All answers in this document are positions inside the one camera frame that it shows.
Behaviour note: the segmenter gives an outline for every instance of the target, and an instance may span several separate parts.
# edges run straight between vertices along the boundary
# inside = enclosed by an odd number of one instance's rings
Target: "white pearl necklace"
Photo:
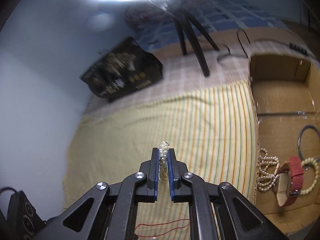
[[[301,165],[304,166],[309,163],[312,164],[315,168],[315,179],[309,188],[304,189],[300,192],[300,195],[308,194],[311,190],[313,190],[313,188],[316,186],[316,184],[318,182],[319,166],[318,166],[318,163],[316,162],[316,160],[314,158],[308,158],[308,159],[305,159],[304,161],[302,161]]]
[[[260,152],[264,152],[265,155],[263,157],[259,155],[259,162],[258,162],[259,175],[257,177],[257,184],[258,184],[258,189],[264,192],[271,189],[272,185],[276,182],[276,176],[279,169],[279,158],[276,156],[269,157],[267,150],[265,148],[261,148]],[[272,165],[276,165],[276,169],[273,174],[270,174],[266,172],[266,170]]]
[[[169,143],[162,142],[159,146],[159,179],[160,181],[167,181],[168,179],[168,150]]]

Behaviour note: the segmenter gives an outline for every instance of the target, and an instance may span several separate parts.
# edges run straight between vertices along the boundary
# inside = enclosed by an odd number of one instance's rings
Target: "screw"
[[[193,178],[193,173],[191,173],[191,172],[185,172],[185,173],[183,174],[183,177],[184,177],[185,179],[191,179],[191,178]]]
[[[97,184],[97,189],[103,190],[107,187],[107,184],[105,182],[99,182]]]
[[[221,183],[221,187],[222,187],[223,189],[230,189],[231,184],[230,184],[229,182],[222,182],[222,183]]]
[[[142,179],[144,178],[145,174],[141,171],[138,171],[135,175],[134,175],[137,179]]]

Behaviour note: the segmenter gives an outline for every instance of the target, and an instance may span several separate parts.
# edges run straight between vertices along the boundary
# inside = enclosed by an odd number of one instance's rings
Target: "red string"
[[[148,225],[148,224],[138,224],[135,228],[135,230],[139,227],[139,226],[147,226],[147,227],[153,227],[153,226],[160,226],[160,225],[168,225],[168,224],[171,224],[171,223],[174,223],[174,222],[178,222],[178,221],[182,221],[182,220],[189,220],[187,218],[183,218],[183,219],[178,219],[178,220],[175,220],[175,221],[171,221],[171,222],[167,222],[167,223],[161,223],[161,224],[154,224],[154,225]],[[173,228],[173,229],[170,229],[169,231],[163,233],[163,234],[160,234],[160,235],[154,235],[154,236],[140,236],[140,235],[137,235],[138,237],[157,237],[157,236],[163,236],[173,230],[176,230],[176,229],[182,229],[182,228],[185,228],[185,227],[188,227],[189,224],[187,224],[186,226],[184,227],[176,227],[176,228]]]

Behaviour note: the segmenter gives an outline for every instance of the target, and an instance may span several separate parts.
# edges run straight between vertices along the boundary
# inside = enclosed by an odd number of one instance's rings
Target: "yellow striped fabric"
[[[167,141],[177,159],[205,181],[229,181],[253,201],[258,153],[257,122],[246,81],[206,88],[118,111],[101,120],[85,117],[68,150],[63,181],[70,206],[97,182],[122,181],[139,170],[153,147]],[[137,224],[188,218],[186,203],[170,201],[168,183],[159,183],[158,201],[140,203]],[[139,226],[136,233],[154,236],[175,227]],[[189,239],[189,227],[159,239]]]

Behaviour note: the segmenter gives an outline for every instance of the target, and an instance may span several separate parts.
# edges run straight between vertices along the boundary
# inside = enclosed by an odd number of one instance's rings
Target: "red watch strap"
[[[296,201],[298,195],[289,197],[289,194],[302,189],[303,173],[298,156],[290,157],[289,161],[279,169],[277,199],[280,207],[290,206]]]

